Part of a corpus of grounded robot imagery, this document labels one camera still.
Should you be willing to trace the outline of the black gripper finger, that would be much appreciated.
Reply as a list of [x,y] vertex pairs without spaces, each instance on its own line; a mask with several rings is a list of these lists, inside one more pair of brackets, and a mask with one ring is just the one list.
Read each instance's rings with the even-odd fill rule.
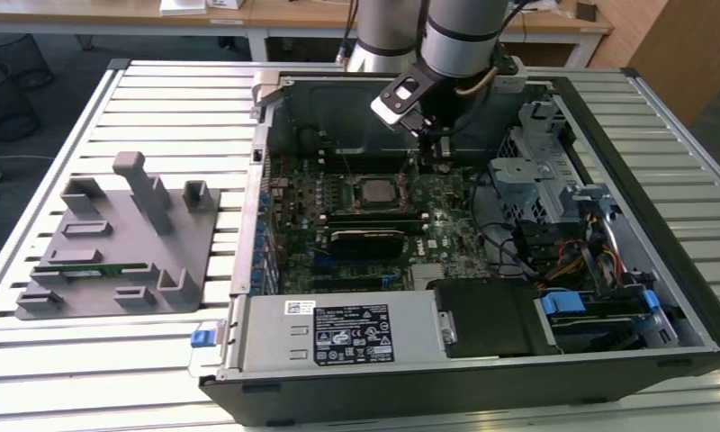
[[458,166],[457,162],[457,148],[453,142],[453,138],[446,136],[438,139],[435,145],[437,151],[437,163],[435,171],[438,175],[449,175],[454,168]]
[[439,167],[451,162],[451,137],[421,137],[421,167]]

